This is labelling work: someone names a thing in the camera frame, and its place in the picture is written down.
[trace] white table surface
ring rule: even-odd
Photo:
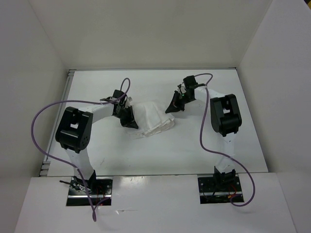
[[[245,100],[239,77],[234,69],[221,70],[103,70],[76,71],[69,90],[69,100],[98,101],[113,94],[125,77],[131,79],[128,93],[138,101],[159,100],[168,106],[174,90],[189,75],[210,72],[214,74],[209,87],[224,94],[235,94],[242,116],[242,126],[236,136],[235,158],[250,172],[267,172],[254,124]],[[197,77],[198,83],[209,76]],[[69,103],[83,107],[85,104]],[[143,138],[130,139],[126,128],[115,117],[102,119],[92,127],[88,145],[90,162],[97,175],[166,175],[213,173],[219,155],[203,151],[199,144],[199,130],[205,105],[196,100],[186,105],[184,112],[173,113],[175,125],[168,131]],[[222,139],[210,124],[208,111],[204,130],[204,144],[220,150]],[[52,155],[68,160],[65,151],[53,139]],[[236,167],[237,172],[245,172]],[[48,176],[72,176],[73,168],[51,161]]]
[[[253,174],[256,195],[248,206],[200,204],[196,175],[114,177],[112,205],[66,207],[69,177],[32,178],[15,233],[295,233],[278,178]],[[245,200],[247,174],[240,174]]]

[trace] crumpled white towel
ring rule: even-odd
[[[133,113],[138,130],[127,131],[133,139],[160,133],[174,125],[174,116],[166,114],[165,105],[156,100],[133,104]]]

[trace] black wire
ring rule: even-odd
[[[216,187],[215,187],[213,194],[212,194],[211,196],[209,196],[209,198],[207,198],[207,197],[204,195],[204,193],[203,193],[204,197],[206,198],[206,201],[209,201],[209,200],[211,200],[211,199],[214,197],[214,195],[215,195],[215,193],[216,193],[216,190],[217,190],[217,189],[216,189]]]
[[[65,184],[68,184],[68,185],[71,185],[69,182],[66,182],[66,181],[59,181],[60,183],[65,183]]]

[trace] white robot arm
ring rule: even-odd
[[[217,91],[214,91],[212,89],[208,88],[209,93],[209,99],[214,98],[224,98],[225,94],[221,94]],[[204,103],[206,103],[206,87],[201,86],[194,90],[194,96],[196,100],[200,100]],[[234,156],[234,139],[236,137],[236,133],[229,133],[226,136],[223,137],[223,147],[221,148],[221,151],[227,155],[230,155],[231,157]],[[226,158],[224,156],[221,156],[217,164],[215,165],[217,170],[220,173],[229,173],[231,172],[235,166],[231,159]]]
[[[90,164],[86,147],[90,141],[92,124],[105,117],[115,116],[120,119],[122,126],[138,129],[126,95],[114,103],[109,103],[123,94],[122,91],[115,90],[112,97],[102,99],[101,105],[94,104],[79,109],[66,108],[56,131],[56,141],[65,149],[70,162],[81,171],[91,190],[96,183],[96,173]],[[74,169],[74,179],[82,185],[77,169]]]
[[[198,84],[195,76],[188,76],[177,86],[173,99],[166,113],[185,110],[185,104],[194,100],[206,103],[207,92],[205,84]],[[235,95],[224,95],[208,89],[210,100],[210,115],[213,130],[223,136],[223,153],[234,156],[234,139],[242,124],[241,114]],[[235,177],[234,164],[231,159],[222,156],[215,166],[215,180],[230,183]]]

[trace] white wall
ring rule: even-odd
[[[238,74],[297,231],[310,232],[311,10],[303,0],[273,0]]]
[[[0,226],[10,233],[43,160],[31,142],[31,120],[42,106],[60,99],[67,75],[27,0],[0,2],[0,34]],[[44,148],[56,110],[36,127]]]
[[[236,67],[271,0],[30,0],[69,68]]]

